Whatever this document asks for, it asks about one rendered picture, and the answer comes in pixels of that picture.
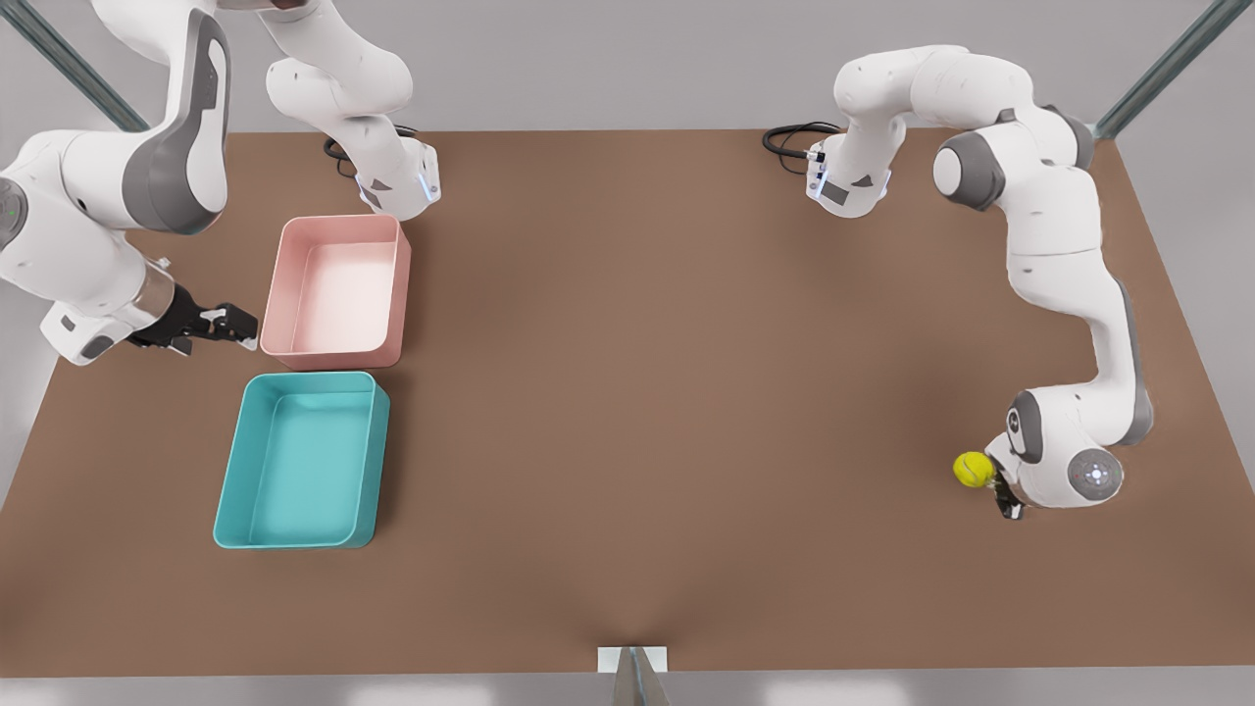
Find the pink rectangular tray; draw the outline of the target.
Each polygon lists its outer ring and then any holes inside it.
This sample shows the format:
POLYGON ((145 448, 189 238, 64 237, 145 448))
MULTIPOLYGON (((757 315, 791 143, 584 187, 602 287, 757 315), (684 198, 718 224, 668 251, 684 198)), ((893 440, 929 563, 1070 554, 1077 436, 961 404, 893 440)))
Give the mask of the pink rectangular tray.
POLYGON ((397 365, 410 261, 410 242, 392 214, 287 221, 260 349, 299 372, 397 365))

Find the teal rectangular tray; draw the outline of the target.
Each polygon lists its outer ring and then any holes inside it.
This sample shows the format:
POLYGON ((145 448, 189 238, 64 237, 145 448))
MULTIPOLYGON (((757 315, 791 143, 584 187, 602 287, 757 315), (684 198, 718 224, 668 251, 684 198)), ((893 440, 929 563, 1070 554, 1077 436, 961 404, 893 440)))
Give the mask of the teal rectangular tray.
POLYGON ((231 551, 358 549, 376 533, 390 398, 371 374, 252 377, 215 518, 231 551))

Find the silver frame post with foot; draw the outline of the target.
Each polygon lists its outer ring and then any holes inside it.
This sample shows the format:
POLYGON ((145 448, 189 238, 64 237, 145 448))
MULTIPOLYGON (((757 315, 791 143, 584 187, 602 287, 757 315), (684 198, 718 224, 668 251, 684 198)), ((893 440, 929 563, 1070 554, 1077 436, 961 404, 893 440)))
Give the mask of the silver frame post with foot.
POLYGON ((614 675, 611 706, 671 706, 659 678, 668 670, 665 646, 597 648, 597 672, 614 675))

